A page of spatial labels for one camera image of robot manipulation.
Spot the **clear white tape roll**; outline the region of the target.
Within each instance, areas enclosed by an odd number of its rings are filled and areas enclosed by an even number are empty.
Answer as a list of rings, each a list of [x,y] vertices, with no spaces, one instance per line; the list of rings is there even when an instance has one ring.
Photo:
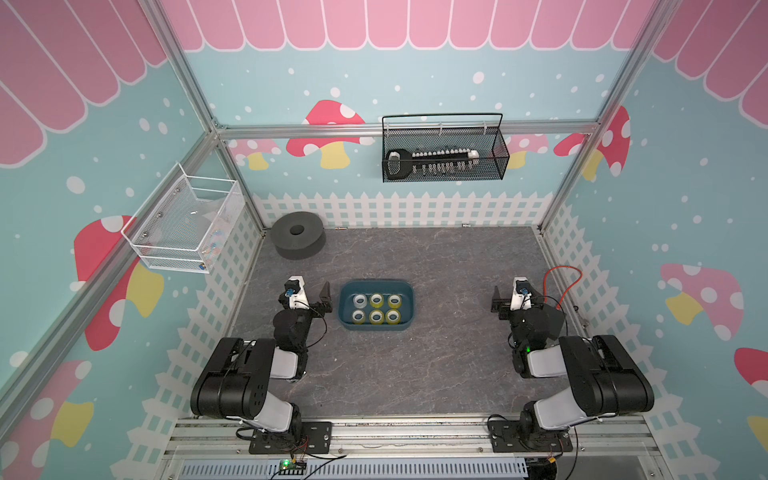
[[[353,297],[353,304],[356,308],[362,309],[367,305],[367,297],[364,294],[357,294]]]

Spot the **yellow tape roll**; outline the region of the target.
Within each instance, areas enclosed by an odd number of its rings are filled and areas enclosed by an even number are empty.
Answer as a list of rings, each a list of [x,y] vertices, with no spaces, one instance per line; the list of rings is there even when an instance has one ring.
[[[402,321],[402,315],[399,309],[390,309],[385,313],[385,322],[387,325],[399,325]]]
[[[390,310],[399,311],[403,304],[403,297],[401,295],[393,294],[387,296],[387,306]]]
[[[366,313],[363,310],[355,310],[352,313],[352,322],[356,325],[361,325],[366,322]]]
[[[384,305],[384,296],[380,293],[374,293],[370,296],[370,305],[374,309],[382,308]]]
[[[385,322],[385,314],[381,310],[372,310],[369,315],[369,322],[372,325],[381,325]]]

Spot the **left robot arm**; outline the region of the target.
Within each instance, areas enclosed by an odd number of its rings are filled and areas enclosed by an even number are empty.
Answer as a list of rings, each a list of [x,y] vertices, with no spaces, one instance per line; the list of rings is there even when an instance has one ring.
[[[192,389],[190,408],[195,416],[241,422],[237,435],[252,432],[246,438],[251,454],[326,453],[332,424],[303,422],[300,408],[272,394],[269,383],[297,382],[306,374],[312,323],[333,311],[330,284],[311,303],[304,279],[292,276],[278,301],[282,310],[273,318],[271,338],[218,342]]]

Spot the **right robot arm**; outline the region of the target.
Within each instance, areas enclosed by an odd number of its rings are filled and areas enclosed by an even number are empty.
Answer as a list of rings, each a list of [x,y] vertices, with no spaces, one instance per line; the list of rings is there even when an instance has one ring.
[[[527,379],[565,378],[568,386],[525,404],[516,420],[492,414],[493,451],[572,450],[570,430],[593,420],[645,413],[655,404],[649,380],[613,335],[562,336],[565,314],[525,278],[506,300],[495,289],[491,311],[510,325],[515,371]]]

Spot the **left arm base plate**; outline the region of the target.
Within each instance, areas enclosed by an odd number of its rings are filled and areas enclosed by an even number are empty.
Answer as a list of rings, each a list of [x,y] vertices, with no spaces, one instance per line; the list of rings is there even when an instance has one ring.
[[[257,432],[250,440],[248,452],[253,455],[278,453],[327,454],[330,451],[333,423],[302,422],[282,433]]]

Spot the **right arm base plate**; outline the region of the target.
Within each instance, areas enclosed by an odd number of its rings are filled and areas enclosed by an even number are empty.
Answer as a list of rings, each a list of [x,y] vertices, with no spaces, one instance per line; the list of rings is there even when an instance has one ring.
[[[565,430],[544,430],[534,424],[499,417],[486,422],[494,453],[550,454],[560,456],[573,451]]]

